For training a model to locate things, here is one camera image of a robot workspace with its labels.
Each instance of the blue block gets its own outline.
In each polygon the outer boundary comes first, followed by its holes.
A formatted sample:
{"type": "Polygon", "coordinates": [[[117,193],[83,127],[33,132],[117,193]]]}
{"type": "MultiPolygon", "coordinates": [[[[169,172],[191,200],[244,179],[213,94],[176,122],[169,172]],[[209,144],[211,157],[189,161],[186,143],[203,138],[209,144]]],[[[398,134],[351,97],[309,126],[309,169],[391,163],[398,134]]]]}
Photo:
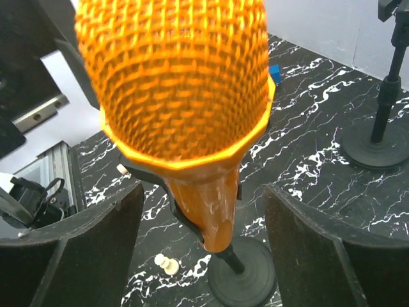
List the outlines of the blue block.
{"type": "Polygon", "coordinates": [[[271,78],[273,78],[274,83],[276,85],[281,83],[281,72],[280,72],[280,66],[279,65],[273,65],[268,68],[268,71],[270,72],[271,78]]]}

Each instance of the white chess pawn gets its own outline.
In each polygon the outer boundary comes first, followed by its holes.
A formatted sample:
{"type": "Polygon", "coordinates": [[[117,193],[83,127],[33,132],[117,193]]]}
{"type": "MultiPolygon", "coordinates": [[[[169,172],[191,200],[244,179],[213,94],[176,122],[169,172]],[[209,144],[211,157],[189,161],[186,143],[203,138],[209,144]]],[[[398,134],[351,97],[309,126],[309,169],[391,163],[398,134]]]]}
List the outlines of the white chess pawn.
{"type": "Polygon", "coordinates": [[[118,164],[116,166],[116,169],[122,174],[122,175],[126,175],[128,173],[128,170],[126,169],[126,167],[124,167],[124,165],[122,164],[118,164]]]}
{"type": "Polygon", "coordinates": [[[165,270],[167,275],[173,276],[179,271],[179,262],[176,259],[169,259],[162,254],[157,254],[155,264],[165,270]]]}

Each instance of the orange object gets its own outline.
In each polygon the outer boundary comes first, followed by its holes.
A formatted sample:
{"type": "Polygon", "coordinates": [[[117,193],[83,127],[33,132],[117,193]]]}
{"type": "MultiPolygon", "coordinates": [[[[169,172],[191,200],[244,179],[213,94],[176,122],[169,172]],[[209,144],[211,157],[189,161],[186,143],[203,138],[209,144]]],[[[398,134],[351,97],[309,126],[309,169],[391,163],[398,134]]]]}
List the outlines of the orange object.
{"type": "Polygon", "coordinates": [[[208,251],[224,250],[275,89],[263,1],[82,0],[75,28],[105,133],[165,178],[208,251]]]}

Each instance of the black marble table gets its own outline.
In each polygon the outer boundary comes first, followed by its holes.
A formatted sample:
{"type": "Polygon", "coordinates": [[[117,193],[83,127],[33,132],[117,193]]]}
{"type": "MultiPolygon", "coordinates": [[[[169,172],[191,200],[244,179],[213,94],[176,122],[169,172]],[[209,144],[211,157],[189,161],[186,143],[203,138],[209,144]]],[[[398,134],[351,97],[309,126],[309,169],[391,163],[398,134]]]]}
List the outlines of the black marble table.
{"type": "MultiPolygon", "coordinates": [[[[347,223],[408,238],[409,166],[372,173],[351,166],[340,150],[345,128],[374,118],[379,80],[274,37],[269,54],[270,63],[281,66],[283,82],[271,129],[242,162],[243,200],[237,203],[235,235],[268,244],[261,196],[268,183],[275,183],[347,223]]],[[[409,130],[408,101],[403,91],[391,120],[409,130]]],[[[88,206],[136,185],[136,179],[117,171],[118,149],[103,132],[75,149],[88,206]]],[[[122,306],[220,306],[206,282],[210,255],[172,216],[163,190],[144,187],[144,213],[122,306]],[[154,264],[158,253],[180,261],[177,275],[168,278],[154,264]]],[[[279,293],[266,306],[282,306],[279,293]]]]}

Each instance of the black mount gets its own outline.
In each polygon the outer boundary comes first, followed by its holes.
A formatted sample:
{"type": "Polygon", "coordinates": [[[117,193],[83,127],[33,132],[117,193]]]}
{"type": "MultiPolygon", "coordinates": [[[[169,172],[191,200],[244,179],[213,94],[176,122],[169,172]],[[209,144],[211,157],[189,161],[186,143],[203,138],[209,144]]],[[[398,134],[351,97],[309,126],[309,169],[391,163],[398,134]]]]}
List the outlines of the black mount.
{"type": "Polygon", "coordinates": [[[409,158],[408,133],[397,123],[388,125],[390,111],[401,90],[399,76],[409,46],[409,0],[379,0],[378,18],[385,22],[396,16],[392,45],[394,57],[389,75],[382,81],[374,122],[360,122],[346,129],[342,146],[351,161],[363,168],[390,170],[409,158]]]}
{"type": "MultiPolygon", "coordinates": [[[[123,154],[120,154],[119,162],[137,179],[162,187],[169,197],[169,205],[175,218],[195,233],[201,243],[204,243],[199,228],[183,214],[161,177],[144,167],[135,165],[123,154]]],[[[242,199],[240,183],[237,199],[242,199]]],[[[259,306],[277,288],[271,252],[263,243],[253,238],[235,238],[224,251],[213,254],[208,265],[208,282],[214,296],[224,306],[259,306]]]]}

